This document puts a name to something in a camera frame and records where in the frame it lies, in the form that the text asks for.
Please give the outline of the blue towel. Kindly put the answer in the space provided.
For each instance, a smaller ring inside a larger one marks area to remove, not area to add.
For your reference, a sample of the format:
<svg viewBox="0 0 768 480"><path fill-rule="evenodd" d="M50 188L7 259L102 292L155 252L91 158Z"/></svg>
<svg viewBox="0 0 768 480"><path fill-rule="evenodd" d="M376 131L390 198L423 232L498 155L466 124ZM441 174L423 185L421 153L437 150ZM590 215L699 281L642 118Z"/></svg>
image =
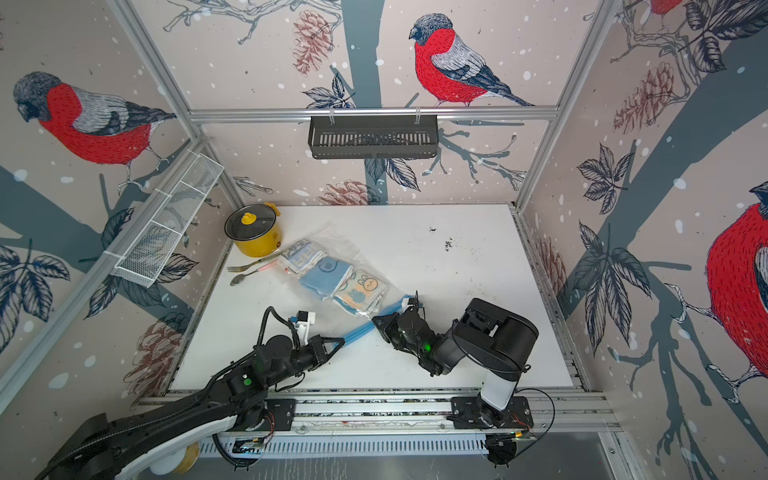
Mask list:
<svg viewBox="0 0 768 480"><path fill-rule="evenodd" d="M299 279L299 283L320 300L326 300L346 282L352 271L350 263L325 256Z"/></svg>

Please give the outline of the clear vacuum bag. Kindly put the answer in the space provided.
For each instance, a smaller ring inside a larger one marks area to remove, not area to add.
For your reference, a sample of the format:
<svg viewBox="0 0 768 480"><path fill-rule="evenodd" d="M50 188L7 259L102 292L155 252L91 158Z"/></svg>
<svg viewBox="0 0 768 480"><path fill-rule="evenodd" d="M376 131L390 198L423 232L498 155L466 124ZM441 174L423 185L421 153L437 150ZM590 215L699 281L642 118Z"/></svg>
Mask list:
<svg viewBox="0 0 768 480"><path fill-rule="evenodd" d="M403 312L413 297L332 222L289 243L276 264L298 302L294 309L315 315L309 335L360 338L374 317Z"/></svg>

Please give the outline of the bunny print towel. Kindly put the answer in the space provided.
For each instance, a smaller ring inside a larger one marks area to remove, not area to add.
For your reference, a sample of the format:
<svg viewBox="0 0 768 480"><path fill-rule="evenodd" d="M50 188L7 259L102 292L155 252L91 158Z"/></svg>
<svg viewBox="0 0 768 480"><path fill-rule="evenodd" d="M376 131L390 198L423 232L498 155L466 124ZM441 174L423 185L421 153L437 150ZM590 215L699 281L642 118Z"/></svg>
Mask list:
<svg viewBox="0 0 768 480"><path fill-rule="evenodd" d="M376 275L355 269L334 293L332 300L351 315L365 316L378 309L389 284Z"/></svg>

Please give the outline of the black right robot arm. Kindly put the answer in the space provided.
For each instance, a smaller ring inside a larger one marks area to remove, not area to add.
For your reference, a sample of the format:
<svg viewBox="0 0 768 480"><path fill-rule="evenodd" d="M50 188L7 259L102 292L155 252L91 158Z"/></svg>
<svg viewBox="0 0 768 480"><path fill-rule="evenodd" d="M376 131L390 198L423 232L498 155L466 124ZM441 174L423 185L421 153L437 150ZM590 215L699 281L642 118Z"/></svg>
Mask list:
<svg viewBox="0 0 768 480"><path fill-rule="evenodd" d="M449 329L435 333L414 297L400 313L372 319L383 340L395 350L410 354L433 376L447 375L463 359L488 373L480 391L479 406L493 414L508 409L516 387L539 338L538 328L527 318L488 301L474 298Z"/></svg>

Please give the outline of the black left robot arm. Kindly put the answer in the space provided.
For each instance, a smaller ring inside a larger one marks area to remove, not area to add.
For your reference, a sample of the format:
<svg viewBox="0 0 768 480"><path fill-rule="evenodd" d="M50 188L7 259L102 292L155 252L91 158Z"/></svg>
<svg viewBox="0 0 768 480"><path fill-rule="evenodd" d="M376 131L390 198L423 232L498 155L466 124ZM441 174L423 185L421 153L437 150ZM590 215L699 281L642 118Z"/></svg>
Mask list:
<svg viewBox="0 0 768 480"><path fill-rule="evenodd" d="M214 374L199 391L147 413L86 420L39 473L41 479L130 479L209 436L292 425L295 403L271 401L269 390L326 364L344 339L315 335L295 345L276 335Z"/></svg>

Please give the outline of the yellow electric pot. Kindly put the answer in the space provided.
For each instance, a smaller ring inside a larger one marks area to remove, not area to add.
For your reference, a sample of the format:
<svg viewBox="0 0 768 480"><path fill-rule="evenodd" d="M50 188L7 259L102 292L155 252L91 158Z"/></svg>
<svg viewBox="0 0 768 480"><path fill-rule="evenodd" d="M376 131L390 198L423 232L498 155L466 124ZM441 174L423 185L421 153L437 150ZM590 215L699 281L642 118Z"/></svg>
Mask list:
<svg viewBox="0 0 768 480"><path fill-rule="evenodd" d="M278 251L283 243L279 217L280 211L272 203L248 205L228 217L224 231L244 255L266 257Z"/></svg>

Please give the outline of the glass lid yellow knob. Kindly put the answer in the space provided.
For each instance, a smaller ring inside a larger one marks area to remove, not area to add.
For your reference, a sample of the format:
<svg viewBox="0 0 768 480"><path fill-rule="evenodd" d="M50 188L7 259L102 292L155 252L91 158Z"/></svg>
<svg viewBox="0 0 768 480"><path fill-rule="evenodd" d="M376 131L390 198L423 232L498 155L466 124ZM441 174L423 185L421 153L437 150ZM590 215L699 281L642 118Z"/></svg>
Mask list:
<svg viewBox="0 0 768 480"><path fill-rule="evenodd" d="M279 213L270 205L247 205L226 220L224 232L232 240L250 241L266 235L277 224Z"/></svg>

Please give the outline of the tin can white lid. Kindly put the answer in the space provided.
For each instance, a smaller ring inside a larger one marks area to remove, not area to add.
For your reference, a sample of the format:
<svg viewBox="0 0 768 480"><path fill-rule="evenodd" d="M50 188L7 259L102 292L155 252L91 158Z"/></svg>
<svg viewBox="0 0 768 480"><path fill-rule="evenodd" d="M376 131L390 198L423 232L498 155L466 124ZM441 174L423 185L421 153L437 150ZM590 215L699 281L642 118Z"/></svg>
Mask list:
<svg viewBox="0 0 768 480"><path fill-rule="evenodd" d="M183 450L179 450L149 467L151 473L157 476L169 474L184 474L197 462L200 456L200 443L195 442Z"/></svg>

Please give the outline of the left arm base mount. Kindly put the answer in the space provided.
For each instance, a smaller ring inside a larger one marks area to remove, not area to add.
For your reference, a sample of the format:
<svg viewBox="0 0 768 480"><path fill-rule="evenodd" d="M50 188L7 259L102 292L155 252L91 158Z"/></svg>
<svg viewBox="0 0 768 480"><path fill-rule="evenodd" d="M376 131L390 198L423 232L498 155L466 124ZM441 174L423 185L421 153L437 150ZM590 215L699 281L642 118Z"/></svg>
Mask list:
<svg viewBox="0 0 768 480"><path fill-rule="evenodd" d="M297 402L295 399L266 399L247 412L242 427L246 432L267 433L289 431L292 428Z"/></svg>

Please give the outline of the pink handled spoon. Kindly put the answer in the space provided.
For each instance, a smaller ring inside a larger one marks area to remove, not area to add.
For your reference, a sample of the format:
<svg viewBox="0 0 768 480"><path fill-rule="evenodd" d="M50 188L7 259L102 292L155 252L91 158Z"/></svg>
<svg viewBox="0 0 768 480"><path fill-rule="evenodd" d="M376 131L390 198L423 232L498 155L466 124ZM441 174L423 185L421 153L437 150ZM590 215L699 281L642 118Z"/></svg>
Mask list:
<svg viewBox="0 0 768 480"><path fill-rule="evenodd" d="M263 272L265 270L268 270L268 269L272 268L273 266L274 266L274 263L261 266L260 268L257 268L255 270L247 272L247 273L239 273L230 281L230 285L231 286L239 285L242 282L244 282L247 278L249 278L250 276L253 276L253 275L257 274L257 273L261 273L261 272Z"/></svg>

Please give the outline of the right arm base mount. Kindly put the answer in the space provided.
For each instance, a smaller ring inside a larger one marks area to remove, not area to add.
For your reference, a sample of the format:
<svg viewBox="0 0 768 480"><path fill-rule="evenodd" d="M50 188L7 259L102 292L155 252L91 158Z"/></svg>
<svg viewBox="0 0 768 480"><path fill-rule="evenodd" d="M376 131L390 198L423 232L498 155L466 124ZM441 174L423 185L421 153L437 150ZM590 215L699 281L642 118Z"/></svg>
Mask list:
<svg viewBox="0 0 768 480"><path fill-rule="evenodd" d="M522 429L533 428L533 419L528 400L522 396L510 398L506 407L495 409L484 402L479 395L474 397L452 397L446 419L456 429Z"/></svg>

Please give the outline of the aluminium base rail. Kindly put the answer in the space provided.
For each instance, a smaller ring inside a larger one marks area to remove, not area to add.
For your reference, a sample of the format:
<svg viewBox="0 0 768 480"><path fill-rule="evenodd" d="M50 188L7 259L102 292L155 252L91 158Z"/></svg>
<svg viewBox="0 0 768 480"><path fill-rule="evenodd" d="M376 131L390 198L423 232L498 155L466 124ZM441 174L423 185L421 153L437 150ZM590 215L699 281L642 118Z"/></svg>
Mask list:
<svg viewBox="0 0 768 480"><path fill-rule="evenodd" d="M451 399L475 398L477 388L287 390L269 398L293 399L292 434L438 434L452 433ZM622 427L606 396L575 387L521 394L528 400L531 431L608 433Z"/></svg>

